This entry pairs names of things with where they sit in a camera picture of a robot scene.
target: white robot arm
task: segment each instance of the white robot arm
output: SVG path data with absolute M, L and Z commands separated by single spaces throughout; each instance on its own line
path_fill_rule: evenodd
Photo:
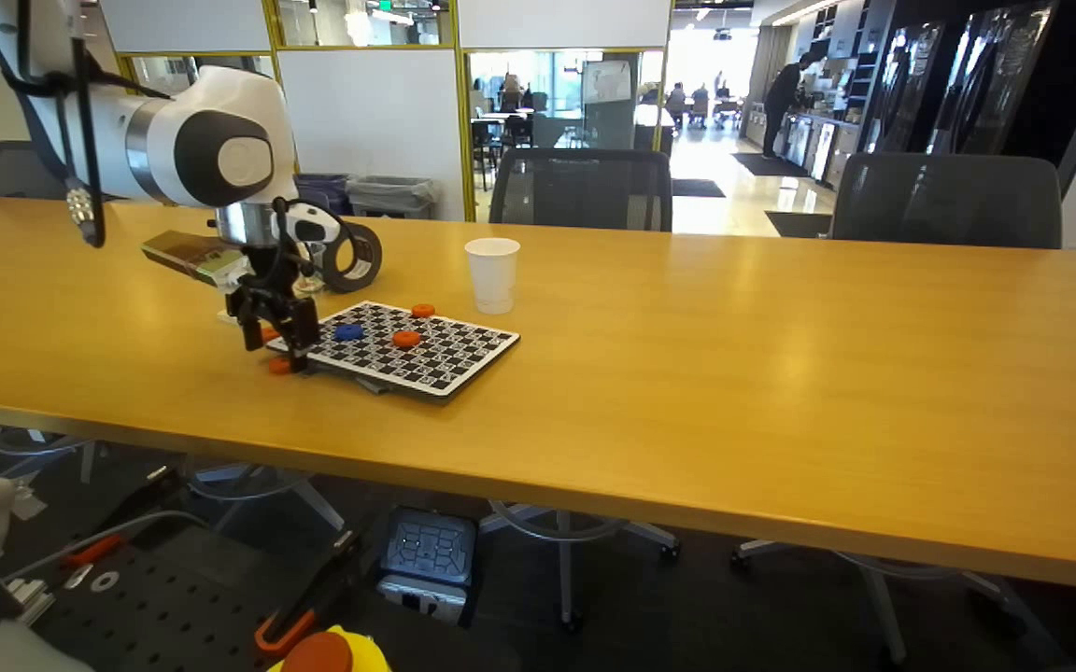
M 248 349 L 260 349 L 265 320 L 299 360 L 319 340 L 299 278 L 320 278 L 331 291 L 367 286 L 380 268 L 378 237 L 299 197 L 273 78 L 205 66 L 192 90 L 164 96 L 99 71 L 78 19 L 78 0 L 0 0 L 2 78 L 32 147 L 68 184 L 82 238 L 103 244 L 103 195 L 218 210 L 225 244 L 241 249 L 218 286 Z M 339 244 L 351 244 L 346 268 L 331 264 Z

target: wooden tabletop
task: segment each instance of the wooden tabletop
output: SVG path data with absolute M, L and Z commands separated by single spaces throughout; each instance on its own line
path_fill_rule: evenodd
M 143 256 L 205 213 L 0 200 L 0 421 L 471 497 L 1076 584 L 1076 253 L 373 224 L 386 271 L 523 342 L 448 405 L 273 378 L 219 298 Z

